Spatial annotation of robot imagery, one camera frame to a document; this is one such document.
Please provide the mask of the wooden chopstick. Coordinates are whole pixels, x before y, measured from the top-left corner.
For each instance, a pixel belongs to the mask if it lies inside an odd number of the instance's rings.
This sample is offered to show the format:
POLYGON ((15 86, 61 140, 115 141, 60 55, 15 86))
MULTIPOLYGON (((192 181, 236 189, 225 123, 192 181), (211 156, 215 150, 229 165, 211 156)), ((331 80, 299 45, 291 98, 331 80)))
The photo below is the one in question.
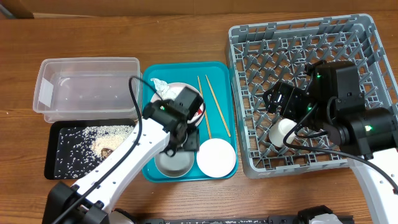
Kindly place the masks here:
POLYGON ((212 96, 213 96, 213 99, 214 99, 214 101, 215 101, 216 107, 217 107, 218 112, 219 112, 219 114, 220 114, 220 117, 221 117, 221 120, 222 120, 222 122, 223 122, 223 125, 224 125, 224 128, 225 128, 225 130, 226 130, 226 133, 227 133, 228 137, 231 137, 231 133, 230 133, 230 131, 229 131, 229 127, 228 127, 228 125, 226 124, 226 121, 225 121, 223 112, 222 112, 222 110, 221 110, 221 108, 220 108, 220 105, 219 105, 219 103, 218 103, 218 99, 217 99, 217 97, 216 97, 216 95, 215 95, 215 93, 214 93, 214 90, 213 90, 213 87, 212 87, 212 85, 211 85, 210 79, 208 78, 207 75, 205 75, 205 78, 206 78, 206 80, 207 80, 207 83, 208 83, 208 86, 209 86, 209 88, 210 88, 211 94, 212 94, 212 96))
POLYGON ((207 116, 207 112, 206 112, 205 97, 204 97, 204 94, 203 94, 203 90, 202 90, 202 87, 201 87, 201 81, 200 81, 200 77, 199 76, 197 76, 197 80, 198 80, 199 91, 200 91, 200 94, 201 94, 201 96, 203 98, 203 116, 205 117, 206 127, 207 127, 207 130, 208 130, 209 139, 211 139, 212 135, 211 135, 210 124, 209 124, 209 120, 208 120, 208 116, 207 116))

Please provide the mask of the grey dishwasher rack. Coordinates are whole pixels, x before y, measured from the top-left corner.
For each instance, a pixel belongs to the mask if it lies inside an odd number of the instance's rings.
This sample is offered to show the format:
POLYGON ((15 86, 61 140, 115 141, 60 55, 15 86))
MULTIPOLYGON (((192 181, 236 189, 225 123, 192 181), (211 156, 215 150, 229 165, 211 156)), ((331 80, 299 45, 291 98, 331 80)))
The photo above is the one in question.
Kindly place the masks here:
POLYGON ((279 114, 268 113, 263 93, 277 82, 305 88, 305 65, 349 60, 369 109, 397 111, 397 82, 371 16, 352 14, 230 28, 228 67, 236 106, 244 174, 251 179, 348 166, 333 155, 276 147, 268 139, 279 114))

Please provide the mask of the right wooden chopstick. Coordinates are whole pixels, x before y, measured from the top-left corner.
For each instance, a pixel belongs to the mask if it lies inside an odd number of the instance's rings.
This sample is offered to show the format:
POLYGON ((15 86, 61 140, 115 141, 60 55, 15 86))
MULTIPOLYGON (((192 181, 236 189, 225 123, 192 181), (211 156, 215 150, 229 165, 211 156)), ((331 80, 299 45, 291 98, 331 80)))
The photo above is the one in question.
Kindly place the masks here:
POLYGON ((219 105, 219 103, 218 103, 218 99, 217 99, 217 97, 216 97, 216 95, 215 95, 215 93, 214 93, 214 90, 213 90, 213 87, 212 87, 212 85, 211 85, 210 79, 208 78, 207 75, 205 75, 205 78, 206 78, 206 80, 207 80, 207 83, 208 83, 208 86, 209 86, 209 88, 210 88, 211 94, 212 94, 212 96, 213 96, 213 99, 214 99, 214 101, 215 101, 216 107, 217 107, 218 112, 219 112, 219 114, 220 114, 220 117, 221 117, 221 120, 222 120, 222 122, 223 122, 223 125, 224 125, 224 128, 225 128, 225 130, 226 130, 226 133, 227 133, 228 137, 231 137, 231 133, 230 133, 230 131, 229 131, 229 127, 228 127, 228 125, 226 124, 226 121, 225 121, 223 112, 222 112, 222 110, 221 110, 221 108, 220 108, 220 105, 219 105))

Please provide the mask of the black tray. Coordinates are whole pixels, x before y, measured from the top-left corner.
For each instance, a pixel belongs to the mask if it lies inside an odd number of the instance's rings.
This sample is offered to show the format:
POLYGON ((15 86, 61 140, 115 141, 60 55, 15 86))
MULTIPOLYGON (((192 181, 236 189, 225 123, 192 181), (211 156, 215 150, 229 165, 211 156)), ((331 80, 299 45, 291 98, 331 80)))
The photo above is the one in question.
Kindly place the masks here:
POLYGON ((50 128, 44 176, 79 179, 100 165, 135 126, 131 119, 57 121, 50 128))

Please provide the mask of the white rice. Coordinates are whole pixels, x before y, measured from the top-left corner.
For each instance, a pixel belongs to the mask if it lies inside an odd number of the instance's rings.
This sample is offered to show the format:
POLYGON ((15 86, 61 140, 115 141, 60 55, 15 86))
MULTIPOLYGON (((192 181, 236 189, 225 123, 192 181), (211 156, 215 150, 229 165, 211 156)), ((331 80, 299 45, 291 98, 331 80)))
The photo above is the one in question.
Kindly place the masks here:
POLYGON ((90 126, 62 128, 58 134, 55 179, 79 179, 105 159, 102 148, 115 151, 131 134, 133 126, 90 126))

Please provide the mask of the white cup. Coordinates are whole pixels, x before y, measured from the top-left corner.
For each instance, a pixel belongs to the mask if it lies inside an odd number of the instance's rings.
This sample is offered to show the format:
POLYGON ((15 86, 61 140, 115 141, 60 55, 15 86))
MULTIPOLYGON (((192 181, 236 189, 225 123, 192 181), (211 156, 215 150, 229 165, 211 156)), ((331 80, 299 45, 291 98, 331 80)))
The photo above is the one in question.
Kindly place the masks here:
POLYGON ((276 122, 269 130, 269 140, 271 143, 276 147, 284 147, 284 137, 296 124, 296 122, 287 118, 276 122))

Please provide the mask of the white tissue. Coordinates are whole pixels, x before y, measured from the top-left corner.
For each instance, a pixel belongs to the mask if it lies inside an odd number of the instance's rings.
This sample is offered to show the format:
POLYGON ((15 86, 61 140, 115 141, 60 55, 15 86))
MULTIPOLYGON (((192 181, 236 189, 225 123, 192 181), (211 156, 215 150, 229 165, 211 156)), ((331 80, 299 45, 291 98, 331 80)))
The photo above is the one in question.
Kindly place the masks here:
POLYGON ((177 97, 177 94, 171 90, 169 84, 163 80, 159 80, 158 78, 151 78, 151 81, 154 82, 155 89, 157 93, 162 97, 164 100, 174 100, 177 97))

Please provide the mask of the brown food piece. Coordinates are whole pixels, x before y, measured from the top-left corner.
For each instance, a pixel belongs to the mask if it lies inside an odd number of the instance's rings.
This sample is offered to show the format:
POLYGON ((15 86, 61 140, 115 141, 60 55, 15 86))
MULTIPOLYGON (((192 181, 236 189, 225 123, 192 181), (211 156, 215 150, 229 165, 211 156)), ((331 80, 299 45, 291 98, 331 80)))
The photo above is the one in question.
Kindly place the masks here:
POLYGON ((104 159, 106 159, 107 157, 109 157, 112 154, 113 150, 112 149, 108 149, 108 148, 102 148, 101 150, 101 157, 103 157, 104 159))

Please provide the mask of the left wooden chopstick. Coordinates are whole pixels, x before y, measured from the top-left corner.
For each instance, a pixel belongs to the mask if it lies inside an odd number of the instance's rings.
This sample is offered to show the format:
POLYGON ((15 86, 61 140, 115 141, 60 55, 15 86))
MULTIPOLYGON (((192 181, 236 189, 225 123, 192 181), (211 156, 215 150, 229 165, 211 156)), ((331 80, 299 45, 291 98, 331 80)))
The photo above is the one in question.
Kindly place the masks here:
POLYGON ((200 94, 201 94, 201 96, 203 98, 203 116, 205 117, 206 127, 207 127, 207 130, 208 130, 209 139, 211 139, 212 135, 211 135, 210 124, 209 124, 209 120, 208 120, 208 116, 207 116, 207 112, 206 112, 205 97, 204 97, 204 94, 203 94, 203 90, 202 90, 202 87, 201 87, 201 81, 200 81, 200 77, 199 76, 197 76, 197 80, 198 80, 199 91, 200 91, 200 94))

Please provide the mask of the grey bowl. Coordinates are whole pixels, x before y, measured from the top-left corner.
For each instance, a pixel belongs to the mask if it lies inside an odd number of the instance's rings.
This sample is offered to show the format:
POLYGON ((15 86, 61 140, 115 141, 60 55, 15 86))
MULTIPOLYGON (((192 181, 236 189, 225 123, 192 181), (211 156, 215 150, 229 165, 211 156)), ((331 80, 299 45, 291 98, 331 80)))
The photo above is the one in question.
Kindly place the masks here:
POLYGON ((178 178, 187 174, 193 167, 195 161, 194 152, 178 151, 173 157, 166 153, 155 156, 155 166, 160 173, 170 178, 178 178))

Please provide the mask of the large pink plate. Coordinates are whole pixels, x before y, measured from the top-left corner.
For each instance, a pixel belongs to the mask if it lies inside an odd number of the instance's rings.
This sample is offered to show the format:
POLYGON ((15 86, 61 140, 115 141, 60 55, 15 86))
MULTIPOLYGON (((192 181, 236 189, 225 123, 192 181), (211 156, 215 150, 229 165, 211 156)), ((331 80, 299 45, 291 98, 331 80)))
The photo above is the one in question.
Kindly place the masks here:
MULTIPOLYGON (((178 94, 181 92, 181 90, 182 90, 184 87, 186 87, 186 86, 189 87, 189 88, 192 88, 193 90, 196 90, 197 92, 199 92, 195 87, 193 87, 193 86, 191 86, 191 85, 189 85, 189 84, 186 84, 186 83, 175 82, 175 83, 168 83, 168 84, 169 84, 169 87, 171 87, 171 90, 174 91, 177 95, 178 95, 178 94)), ((155 102, 155 101, 157 101, 157 100, 160 100, 161 98, 159 98, 158 95, 153 94, 153 96, 152 96, 150 102, 153 103, 153 102, 155 102)))

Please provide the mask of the red snack wrapper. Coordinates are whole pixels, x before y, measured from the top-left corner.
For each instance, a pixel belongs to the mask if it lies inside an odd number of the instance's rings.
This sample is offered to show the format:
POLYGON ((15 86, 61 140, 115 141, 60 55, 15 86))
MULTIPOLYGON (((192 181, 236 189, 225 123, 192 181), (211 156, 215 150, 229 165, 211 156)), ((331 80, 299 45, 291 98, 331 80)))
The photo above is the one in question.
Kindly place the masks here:
POLYGON ((197 112, 195 113, 194 117, 192 118, 193 123, 196 123, 198 120, 201 120, 201 117, 203 116, 203 110, 204 110, 204 106, 201 105, 199 107, 199 109, 197 110, 197 112))

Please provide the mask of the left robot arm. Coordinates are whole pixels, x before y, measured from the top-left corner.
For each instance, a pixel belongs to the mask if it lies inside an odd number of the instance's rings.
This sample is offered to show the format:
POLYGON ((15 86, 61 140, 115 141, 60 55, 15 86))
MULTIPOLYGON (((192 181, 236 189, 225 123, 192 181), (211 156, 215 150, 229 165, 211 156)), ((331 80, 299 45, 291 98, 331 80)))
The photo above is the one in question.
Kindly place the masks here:
POLYGON ((198 150, 198 142, 190 143, 198 130, 188 120, 202 104, 195 96, 148 103, 132 133, 104 162, 71 187, 59 182, 51 189, 43 223, 110 223, 121 194, 152 158, 186 145, 198 150))

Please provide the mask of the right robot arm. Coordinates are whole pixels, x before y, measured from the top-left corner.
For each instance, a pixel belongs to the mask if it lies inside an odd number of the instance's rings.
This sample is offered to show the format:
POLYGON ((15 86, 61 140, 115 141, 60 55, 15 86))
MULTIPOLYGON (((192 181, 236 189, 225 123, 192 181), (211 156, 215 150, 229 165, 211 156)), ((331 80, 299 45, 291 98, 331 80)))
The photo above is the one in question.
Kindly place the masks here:
POLYGON ((367 109, 351 61, 325 60, 305 66, 306 89, 277 82, 263 93, 268 113, 279 113, 295 124, 286 133, 276 125, 270 137, 282 146, 347 158, 365 196, 374 223, 397 223, 397 118, 387 108, 367 109), (302 128, 313 138, 328 136, 338 150, 294 145, 290 137, 302 128))

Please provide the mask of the clear plastic bin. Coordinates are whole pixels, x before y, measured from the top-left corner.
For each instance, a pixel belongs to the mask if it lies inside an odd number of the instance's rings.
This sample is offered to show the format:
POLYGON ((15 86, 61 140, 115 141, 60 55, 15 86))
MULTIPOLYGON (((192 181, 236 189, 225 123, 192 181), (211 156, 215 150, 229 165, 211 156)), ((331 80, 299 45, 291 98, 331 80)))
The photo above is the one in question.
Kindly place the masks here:
POLYGON ((136 119, 142 76, 135 57, 48 58, 39 68, 32 108, 48 123, 136 119))

